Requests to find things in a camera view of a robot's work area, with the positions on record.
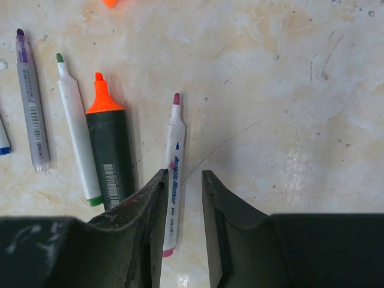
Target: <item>dark green highlighter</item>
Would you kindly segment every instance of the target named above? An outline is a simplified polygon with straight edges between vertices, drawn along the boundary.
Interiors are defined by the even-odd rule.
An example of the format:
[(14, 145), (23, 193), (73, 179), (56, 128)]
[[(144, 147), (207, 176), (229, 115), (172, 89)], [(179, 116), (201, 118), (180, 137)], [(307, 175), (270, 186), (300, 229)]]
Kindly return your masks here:
[(116, 104), (107, 82), (95, 75), (95, 101), (86, 112), (97, 177), (108, 210), (135, 192), (124, 107)]

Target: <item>marker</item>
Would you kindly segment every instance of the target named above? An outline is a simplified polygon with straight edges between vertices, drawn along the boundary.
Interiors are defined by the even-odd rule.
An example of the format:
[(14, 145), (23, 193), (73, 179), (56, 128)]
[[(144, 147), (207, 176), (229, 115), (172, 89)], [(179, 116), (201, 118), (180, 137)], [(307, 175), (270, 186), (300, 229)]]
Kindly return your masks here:
[(91, 141), (89, 139), (88, 126), (80, 96), (79, 86), (69, 72), (67, 64), (60, 53), (56, 55), (60, 79), (58, 81), (65, 117), (70, 130), (72, 145), (79, 167), (80, 178), (83, 184), (85, 198), (90, 206), (102, 204), (103, 198), (98, 184), (94, 156), (92, 154)]
[(108, 210), (135, 192), (124, 107), (108, 93), (103, 75), (95, 75), (95, 101), (86, 112), (104, 208)]
[(180, 94), (176, 93), (173, 99), (170, 123), (167, 125), (165, 161), (169, 172), (169, 188), (163, 257), (169, 257), (173, 254), (178, 235), (181, 172), (185, 139), (185, 125), (181, 121), (180, 112)]
[(4, 125), (0, 117), (0, 155), (6, 155), (11, 152), (11, 146), (5, 133)]
[(24, 31), (17, 30), (17, 73), (22, 93), (26, 131), (31, 150), (32, 164), (36, 172), (47, 171), (50, 167), (46, 129), (38, 90), (36, 67), (31, 48)]
[(118, 0), (103, 0), (104, 4), (107, 5), (107, 7), (111, 8), (116, 4)]

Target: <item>green marker tip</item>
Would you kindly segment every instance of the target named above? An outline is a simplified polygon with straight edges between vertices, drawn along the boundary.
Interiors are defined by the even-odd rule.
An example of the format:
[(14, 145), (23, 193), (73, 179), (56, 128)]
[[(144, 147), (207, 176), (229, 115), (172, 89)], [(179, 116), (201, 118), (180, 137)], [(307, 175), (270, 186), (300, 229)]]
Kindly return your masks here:
[(64, 59), (62, 58), (60, 53), (56, 54), (56, 59), (58, 60), (58, 63), (64, 63)]

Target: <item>white marker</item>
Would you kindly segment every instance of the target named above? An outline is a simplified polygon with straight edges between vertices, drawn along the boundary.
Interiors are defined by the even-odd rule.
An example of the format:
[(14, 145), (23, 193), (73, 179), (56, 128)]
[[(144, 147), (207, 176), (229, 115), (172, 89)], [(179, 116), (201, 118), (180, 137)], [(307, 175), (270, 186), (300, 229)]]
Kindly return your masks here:
[(89, 139), (88, 126), (77, 81), (69, 72), (66, 63), (57, 54), (60, 79), (58, 81), (61, 100), (70, 129), (76, 162), (79, 167), (85, 198), (91, 206), (102, 204), (103, 199), (98, 184), (95, 161)]
[(185, 125), (180, 117), (180, 94), (173, 99), (170, 123), (167, 126), (166, 168), (168, 169), (168, 208), (164, 234), (163, 257), (173, 254), (178, 236), (181, 172), (184, 155)]
[(0, 119), (0, 155), (9, 154), (11, 152), (11, 146), (5, 133), (4, 125)]

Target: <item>barcode label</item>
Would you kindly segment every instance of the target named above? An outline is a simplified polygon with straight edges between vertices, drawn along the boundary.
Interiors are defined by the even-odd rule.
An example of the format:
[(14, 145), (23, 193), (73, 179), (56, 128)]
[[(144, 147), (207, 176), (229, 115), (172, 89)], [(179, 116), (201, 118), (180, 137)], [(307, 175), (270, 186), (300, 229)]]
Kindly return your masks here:
[(29, 104), (29, 115), (32, 121), (35, 143), (41, 142), (41, 128), (38, 120), (37, 108), (35, 103)]
[(113, 164), (104, 164), (104, 178), (106, 182), (108, 197), (110, 200), (110, 208), (115, 207), (120, 203), (119, 201), (119, 189), (116, 180), (115, 165)]

